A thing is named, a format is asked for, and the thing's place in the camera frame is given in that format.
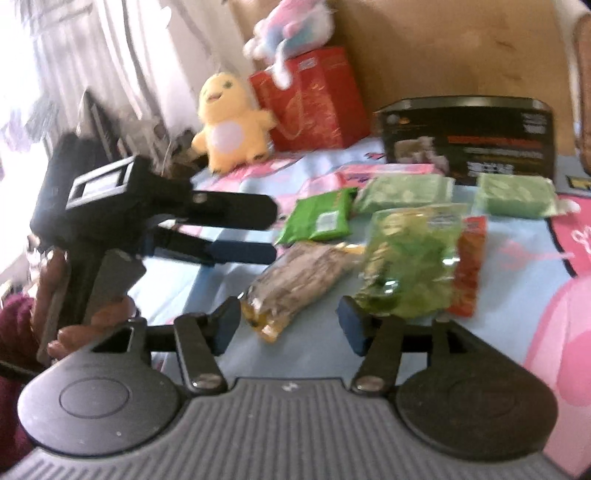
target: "green snack bag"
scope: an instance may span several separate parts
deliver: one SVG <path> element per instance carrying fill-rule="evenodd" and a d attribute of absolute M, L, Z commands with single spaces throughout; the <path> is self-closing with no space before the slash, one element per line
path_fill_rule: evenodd
<path fill-rule="evenodd" d="M 572 211 L 558 199 L 550 179 L 538 176 L 482 173 L 475 205 L 491 215 L 539 219 Z"/>
<path fill-rule="evenodd" d="M 333 240 L 350 235 L 348 219 L 355 191 L 340 189 L 298 200 L 277 243 Z"/>
<path fill-rule="evenodd" d="M 459 262 L 463 203 L 383 210 L 372 217 L 359 305 L 410 319 L 448 308 Z"/>
<path fill-rule="evenodd" d="M 452 198 L 454 180 L 441 175 L 381 175 L 359 192 L 353 211 L 374 213 L 399 207 L 420 207 L 447 203 Z"/>

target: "window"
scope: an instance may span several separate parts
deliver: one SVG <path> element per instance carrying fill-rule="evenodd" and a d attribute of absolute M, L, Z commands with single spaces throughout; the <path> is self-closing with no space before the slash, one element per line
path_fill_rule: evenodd
<path fill-rule="evenodd" d="M 0 2 L 0 128 L 11 111 L 22 117 L 40 96 L 33 45 L 14 15 L 11 2 Z M 0 140 L 0 159 L 5 177 L 0 181 L 0 284 L 3 273 L 23 252 L 29 221 L 47 168 L 42 144 L 28 152 L 11 151 Z"/>

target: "curtain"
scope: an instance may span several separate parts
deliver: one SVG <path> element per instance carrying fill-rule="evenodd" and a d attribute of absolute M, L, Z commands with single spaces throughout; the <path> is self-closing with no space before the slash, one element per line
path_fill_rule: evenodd
<path fill-rule="evenodd" d="M 17 0 L 17 13 L 43 95 L 59 108 L 50 151 L 76 128 L 87 89 L 111 112 L 143 125 L 161 121 L 168 141 L 201 128 L 196 99 L 216 69 L 252 72 L 221 0 Z"/>

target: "black box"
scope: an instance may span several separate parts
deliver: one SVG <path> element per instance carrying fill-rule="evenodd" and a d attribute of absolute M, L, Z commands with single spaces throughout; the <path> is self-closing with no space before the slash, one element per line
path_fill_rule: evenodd
<path fill-rule="evenodd" d="M 554 180 L 551 108 L 513 97 L 442 96 L 400 100 L 378 112 L 390 163 L 433 163 L 460 185 L 479 173 Z"/>

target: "gift box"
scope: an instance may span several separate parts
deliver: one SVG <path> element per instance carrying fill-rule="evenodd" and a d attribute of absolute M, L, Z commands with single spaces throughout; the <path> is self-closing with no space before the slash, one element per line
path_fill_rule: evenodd
<path fill-rule="evenodd" d="M 369 118 L 342 47 L 313 50 L 287 61 L 291 87 L 280 90 L 267 72 L 249 79 L 261 108 L 273 111 L 276 151 L 347 148 L 369 135 Z"/>

